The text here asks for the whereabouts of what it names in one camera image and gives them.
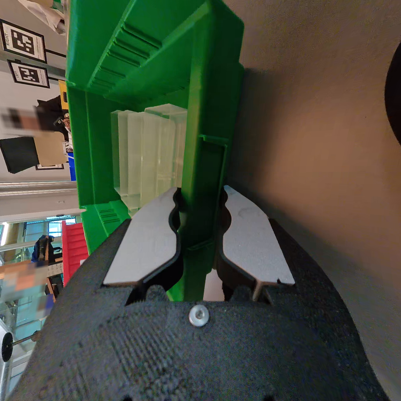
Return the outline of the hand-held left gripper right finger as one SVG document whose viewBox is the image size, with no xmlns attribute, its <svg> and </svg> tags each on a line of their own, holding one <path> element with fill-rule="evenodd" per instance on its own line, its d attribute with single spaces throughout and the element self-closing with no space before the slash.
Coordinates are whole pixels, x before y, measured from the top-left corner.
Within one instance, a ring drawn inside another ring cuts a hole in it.
<svg viewBox="0 0 401 401">
<path fill-rule="evenodd" d="M 216 271 L 224 300 L 239 287 L 250 299 L 269 298 L 266 288 L 293 292 L 296 282 L 267 215 L 255 203 L 224 185 L 219 200 Z"/>
</svg>

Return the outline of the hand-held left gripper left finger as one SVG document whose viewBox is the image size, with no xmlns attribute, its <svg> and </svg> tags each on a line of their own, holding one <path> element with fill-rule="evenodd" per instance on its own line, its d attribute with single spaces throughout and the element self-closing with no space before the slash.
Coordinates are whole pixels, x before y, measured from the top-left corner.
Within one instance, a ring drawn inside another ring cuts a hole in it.
<svg viewBox="0 0 401 401">
<path fill-rule="evenodd" d="M 131 286 L 145 292 L 153 285 L 165 291 L 183 275 L 179 198 L 172 187 L 126 219 L 102 243 L 102 286 Z"/>
</svg>

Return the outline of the green plastic box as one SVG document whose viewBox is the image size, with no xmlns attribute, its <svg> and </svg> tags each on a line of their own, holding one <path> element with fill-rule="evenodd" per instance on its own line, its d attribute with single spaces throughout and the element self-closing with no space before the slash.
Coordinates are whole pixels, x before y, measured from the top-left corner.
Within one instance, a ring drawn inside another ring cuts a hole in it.
<svg viewBox="0 0 401 401">
<path fill-rule="evenodd" d="M 244 23 L 223 1 L 69 1 L 67 97 L 89 253 L 128 218 L 113 187 L 115 110 L 188 110 L 183 277 L 171 300 L 203 299 L 217 236 L 244 67 Z"/>
</svg>

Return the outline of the black drawer cabinet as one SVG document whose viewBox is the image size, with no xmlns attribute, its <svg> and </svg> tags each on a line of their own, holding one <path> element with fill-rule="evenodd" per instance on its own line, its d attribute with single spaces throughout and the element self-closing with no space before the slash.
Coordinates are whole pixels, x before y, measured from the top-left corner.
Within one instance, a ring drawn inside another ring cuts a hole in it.
<svg viewBox="0 0 401 401">
<path fill-rule="evenodd" d="M 384 90 L 385 111 L 390 127 L 401 144 L 401 44 L 389 65 Z"/>
</svg>

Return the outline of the red plastic bin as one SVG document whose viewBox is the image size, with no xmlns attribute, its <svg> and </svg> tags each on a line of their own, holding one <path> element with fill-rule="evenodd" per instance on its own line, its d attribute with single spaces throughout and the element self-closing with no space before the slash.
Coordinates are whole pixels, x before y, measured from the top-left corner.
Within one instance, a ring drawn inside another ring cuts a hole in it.
<svg viewBox="0 0 401 401">
<path fill-rule="evenodd" d="M 68 225 L 62 221 L 63 285 L 70 281 L 80 268 L 81 261 L 88 258 L 88 248 L 82 223 Z"/>
</svg>

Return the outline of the stack of clear plastic drawers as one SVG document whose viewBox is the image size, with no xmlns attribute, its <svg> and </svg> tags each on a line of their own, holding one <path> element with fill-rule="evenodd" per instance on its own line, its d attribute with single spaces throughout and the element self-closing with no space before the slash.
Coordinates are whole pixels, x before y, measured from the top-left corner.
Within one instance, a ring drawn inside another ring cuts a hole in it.
<svg viewBox="0 0 401 401">
<path fill-rule="evenodd" d="M 129 216 L 182 186 L 187 115 L 170 103 L 110 113 L 113 187 Z"/>
</svg>

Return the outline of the brown cardboard box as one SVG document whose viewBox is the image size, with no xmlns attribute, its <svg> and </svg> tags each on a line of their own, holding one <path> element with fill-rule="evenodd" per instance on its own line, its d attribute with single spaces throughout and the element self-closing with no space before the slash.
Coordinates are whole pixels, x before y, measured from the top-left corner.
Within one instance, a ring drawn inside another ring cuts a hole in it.
<svg viewBox="0 0 401 401">
<path fill-rule="evenodd" d="M 68 162 L 64 135 L 60 132 L 42 132 L 33 137 L 39 165 L 54 166 Z"/>
</svg>

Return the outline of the black flat panel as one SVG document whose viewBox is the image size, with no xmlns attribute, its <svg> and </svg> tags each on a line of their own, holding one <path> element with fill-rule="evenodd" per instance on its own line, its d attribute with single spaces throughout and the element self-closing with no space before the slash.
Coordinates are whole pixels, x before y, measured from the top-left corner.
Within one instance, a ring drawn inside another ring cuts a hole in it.
<svg viewBox="0 0 401 401">
<path fill-rule="evenodd" d="M 39 165 L 33 137 L 1 139 L 0 148 L 9 173 L 16 174 Z"/>
</svg>

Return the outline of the small printed marker sign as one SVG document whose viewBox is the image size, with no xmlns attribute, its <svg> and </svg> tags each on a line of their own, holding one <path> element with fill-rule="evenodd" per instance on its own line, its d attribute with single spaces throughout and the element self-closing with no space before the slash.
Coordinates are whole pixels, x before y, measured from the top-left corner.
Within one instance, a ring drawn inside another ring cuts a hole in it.
<svg viewBox="0 0 401 401">
<path fill-rule="evenodd" d="M 46 68 L 12 60 L 7 60 L 7 63 L 14 83 L 37 88 L 50 88 L 49 76 Z"/>
</svg>

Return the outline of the large printed marker sign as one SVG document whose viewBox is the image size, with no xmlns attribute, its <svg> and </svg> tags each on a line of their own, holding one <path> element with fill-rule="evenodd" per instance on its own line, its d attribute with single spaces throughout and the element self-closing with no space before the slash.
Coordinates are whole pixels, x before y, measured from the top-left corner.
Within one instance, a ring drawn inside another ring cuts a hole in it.
<svg viewBox="0 0 401 401">
<path fill-rule="evenodd" d="M 0 20 L 1 44 L 8 53 L 47 64 L 45 40 L 42 34 Z"/>
</svg>

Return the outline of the white crumpled paper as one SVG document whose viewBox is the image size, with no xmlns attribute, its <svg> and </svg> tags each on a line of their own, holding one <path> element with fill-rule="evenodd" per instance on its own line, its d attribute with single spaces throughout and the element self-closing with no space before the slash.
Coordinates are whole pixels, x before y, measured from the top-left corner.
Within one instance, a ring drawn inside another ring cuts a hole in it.
<svg viewBox="0 0 401 401">
<path fill-rule="evenodd" d="M 19 0 L 29 12 L 59 35 L 67 33 L 62 1 L 60 0 Z"/>
</svg>

